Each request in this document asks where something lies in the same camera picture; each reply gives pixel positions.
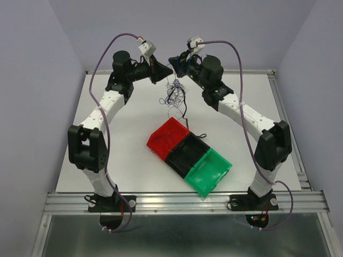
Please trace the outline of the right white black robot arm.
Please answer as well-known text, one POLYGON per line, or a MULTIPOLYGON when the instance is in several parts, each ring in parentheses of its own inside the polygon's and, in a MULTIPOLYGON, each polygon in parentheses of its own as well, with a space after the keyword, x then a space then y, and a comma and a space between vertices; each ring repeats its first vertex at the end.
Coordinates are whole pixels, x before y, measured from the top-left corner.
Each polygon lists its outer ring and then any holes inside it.
POLYGON ((243 103, 222 81, 223 67, 217 57, 201 58, 187 50, 168 61, 179 78, 188 76, 202 89, 207 105, 242 126, 247 140, 255 139, 256 149, 250 153, 257 171, 243 202, 253 209, 267 204, 277 172, 292 152, 288 123, 273 121, 243 103))

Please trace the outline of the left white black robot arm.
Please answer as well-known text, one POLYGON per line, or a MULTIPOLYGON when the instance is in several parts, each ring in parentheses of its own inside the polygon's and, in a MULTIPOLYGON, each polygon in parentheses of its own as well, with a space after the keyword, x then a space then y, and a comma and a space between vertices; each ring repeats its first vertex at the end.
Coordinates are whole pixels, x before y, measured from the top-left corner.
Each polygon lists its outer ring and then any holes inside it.
POLYGON ((143 51, 138 62, 127 51, 114 53, 113 71, 101 100, 95 102, 96 107, 83 122, 68 129, 69 161, 87 176, 94 189, 94 194, 85 198, 91 208, 113 211, 119 206, 117 186, 106 171, 110 136, 104 134, 131 97, 133 83, 149 78, 156 84, 173 73, 172 69, 159 63, 153 53, 152 50, 143 51))

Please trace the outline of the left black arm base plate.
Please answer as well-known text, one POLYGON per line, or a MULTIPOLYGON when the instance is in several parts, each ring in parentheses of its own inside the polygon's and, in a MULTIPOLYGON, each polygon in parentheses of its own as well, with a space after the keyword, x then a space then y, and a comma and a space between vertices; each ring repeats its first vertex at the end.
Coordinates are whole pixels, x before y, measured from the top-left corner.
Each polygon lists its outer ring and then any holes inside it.
POLYGON ((103 197, 97 194, 85 195, 84 200, 88 203, 90 213, 129 213, 128 205, 117 195, 103 197))

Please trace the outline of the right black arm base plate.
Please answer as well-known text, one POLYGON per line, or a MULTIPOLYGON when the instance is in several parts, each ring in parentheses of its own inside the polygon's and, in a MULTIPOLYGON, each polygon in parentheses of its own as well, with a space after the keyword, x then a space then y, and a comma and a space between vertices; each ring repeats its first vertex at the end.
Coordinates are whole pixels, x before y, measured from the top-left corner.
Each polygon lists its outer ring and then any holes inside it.
POLYGON ((232 211, 275 211, 279 209, 275 194, 269 194, 259 198, 252 194, 233 194, 229 197, 229 208, 232 211))

